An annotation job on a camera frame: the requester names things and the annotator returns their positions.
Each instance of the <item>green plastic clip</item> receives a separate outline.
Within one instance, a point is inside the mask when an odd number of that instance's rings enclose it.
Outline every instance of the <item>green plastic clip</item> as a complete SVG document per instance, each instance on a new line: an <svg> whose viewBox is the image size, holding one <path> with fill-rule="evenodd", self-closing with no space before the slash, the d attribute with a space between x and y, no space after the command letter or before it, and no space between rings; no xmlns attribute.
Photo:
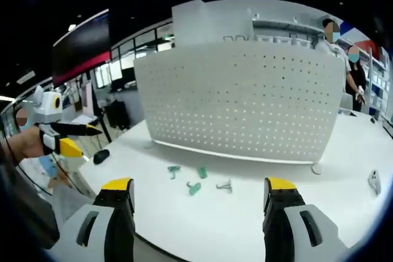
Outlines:
<svg viewBox="0 0 393 262"><path fill-rule="evenodd" d="M179 170L180 170L180 166L169 166L168 167L168 171L172 173L171 179L176 178L176 171L179 171Z"/></svg>
<svg viewBox="0 0 393 262"><path fill-rule="evenodd" d="M191 196L196 194L198 192L198 190L201 189L201 183L199 183L199 182L194 185L191 185L190 182L187 182L187 186L190 188L189 193Z"/></svg>
<svg viewBox="0 0 393 262"><path fill-rule="evenodd" d="M198 169L198 174L199 174L199 176L200 176L202 179L207 178L207 176L208 176L208 172L206 171L206 168L205 168L205 167L200 167L200 168Z"/></svg>

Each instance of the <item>white wall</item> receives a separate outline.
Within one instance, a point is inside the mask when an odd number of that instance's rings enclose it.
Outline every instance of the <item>white wall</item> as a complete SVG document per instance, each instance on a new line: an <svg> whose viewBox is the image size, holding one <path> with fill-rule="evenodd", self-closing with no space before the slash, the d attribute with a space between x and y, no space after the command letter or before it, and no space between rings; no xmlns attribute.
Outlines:
<svg viewBox="0 0 393 262"><path fill-rule="evenodd" d="M252 34L252 18L322 27L326 12L279 0L190 1L172 8L176 46L223 40L224 36ZM338 24L343 21L330 16Z"/></svg>

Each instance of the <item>perforated board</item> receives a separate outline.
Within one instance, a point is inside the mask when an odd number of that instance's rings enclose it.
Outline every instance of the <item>perforated board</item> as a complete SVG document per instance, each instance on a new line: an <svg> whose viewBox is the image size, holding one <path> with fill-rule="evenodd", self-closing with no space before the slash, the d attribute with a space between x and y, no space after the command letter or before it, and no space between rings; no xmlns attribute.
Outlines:
<svg viewBox="0 0 393 262"><path fill-rule="evenodd" d="M135 61L153 140L252 160L318 162L344 65L310 48L218 42Z"/></svg>

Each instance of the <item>desk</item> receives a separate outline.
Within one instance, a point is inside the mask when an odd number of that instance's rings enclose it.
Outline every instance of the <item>desk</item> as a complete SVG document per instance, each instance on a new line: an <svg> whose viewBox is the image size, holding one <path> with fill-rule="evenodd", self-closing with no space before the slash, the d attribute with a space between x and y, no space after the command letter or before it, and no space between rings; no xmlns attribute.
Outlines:
<svg viewBox="0 0 393 262"><path fill-rule="evenodd" d="M320 208L338 226L340 239L353 246L366 235L388 194L393 173L393 141L371 117L339 115L320 161L322 175L309 166L271 164L204 155L150 143L146 122L107 146L110 157L80 174L98 193L112 179L135 180L136 232L157 247L193 262L261 262L263 188L267 176L288 179L307 204ZM167 167L180 165L171 180ZM205 166L207 179L197 167ZM376 197L367 177L378 169L382 193ZM215 185L231 178L233 194ZM186 183L201 182L189 196Z"/></svg>

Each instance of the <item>wall display screen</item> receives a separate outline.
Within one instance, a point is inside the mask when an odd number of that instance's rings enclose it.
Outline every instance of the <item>wall display screen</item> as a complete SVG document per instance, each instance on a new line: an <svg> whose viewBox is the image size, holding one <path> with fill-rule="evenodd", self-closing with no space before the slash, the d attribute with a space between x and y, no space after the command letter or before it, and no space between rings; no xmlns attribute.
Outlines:
<svg viewBox="0 0 393 262"><path fill-rule="evenodd" d="M95 15L64 35L52 48L52 78L55 86L111 58L108 11Z"/></svg>

